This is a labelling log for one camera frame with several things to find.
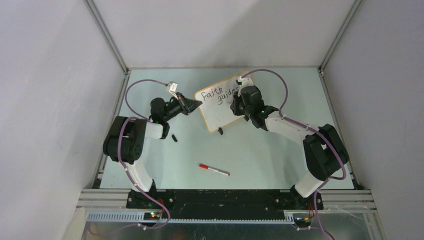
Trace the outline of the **white whiteboard yellow frame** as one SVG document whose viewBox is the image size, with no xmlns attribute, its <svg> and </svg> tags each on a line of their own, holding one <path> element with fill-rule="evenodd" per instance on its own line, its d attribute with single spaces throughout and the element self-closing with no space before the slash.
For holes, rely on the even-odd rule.
<svg viewBox="0 0 424 240">
<path fill-rule="evenodd" d="M 240 89 L 236 80 L 247 73 L 247 70 L 242 71 L 194 94 L 194 98 L 202 102 L 199 111 L 208 132 L 217 132 L 244 117 L 243 115 L 234 115 L 230 105 L 233 102 L 233 94 Z"/>
</svg>

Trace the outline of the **black marker cap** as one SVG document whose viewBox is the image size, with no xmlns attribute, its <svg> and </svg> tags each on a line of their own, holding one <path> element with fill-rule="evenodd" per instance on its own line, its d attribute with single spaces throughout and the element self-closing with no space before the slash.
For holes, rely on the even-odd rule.
<svg viewBox="0 0 424 240">
<path fill-rule="evenodd" d="M 171 137 L 172 137 L 172 139 L 173 139 L 174 142 L 178 142 L 178 139 L 177 139 L 177 137 L 174 134 L 172 134 Z"/>
</svg>

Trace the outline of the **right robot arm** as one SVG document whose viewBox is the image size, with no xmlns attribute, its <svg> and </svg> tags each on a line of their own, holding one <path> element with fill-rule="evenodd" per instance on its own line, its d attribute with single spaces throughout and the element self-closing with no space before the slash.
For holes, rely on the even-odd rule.
<svg viewBox="0 0 424 240">
<path fill-rule="evenodd" d="M 295 208 L 308 206 L 311 195 L 329 180 L 347 178 L 345 165 L 350 157 L 334 126 L 312 126 L 281 114 L 278 108 L 264 103 L 261 91 L 254 85 L 233 93 L 230 109 L 257 129 L 282 135 L 302 147 L 307 170 L 291 188 L 290 201 Z M 342 175 L 336 177 L 337 171 Z"/>
</svg>

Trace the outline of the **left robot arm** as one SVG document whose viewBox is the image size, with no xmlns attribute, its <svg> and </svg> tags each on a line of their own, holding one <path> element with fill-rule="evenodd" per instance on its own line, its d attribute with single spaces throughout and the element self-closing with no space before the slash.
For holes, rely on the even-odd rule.
<svg viewBox="0 0 424 240">
<path fill-rule="evenodd" d="M 150 117 L 115 117 L 103 142 L 103 153 L 119 163 L 131 183 L 131 190 L 140 193 L 138 201 L 145 208 L 158 202 L 156 184 L 140 160 L 145 139 L 164 140 L 170 130 L 169 121 L 182 114 L 190 115 L 202 101 L 177 92 L 169 101 L 157 97 L 150 102 Z"/>
</svg>

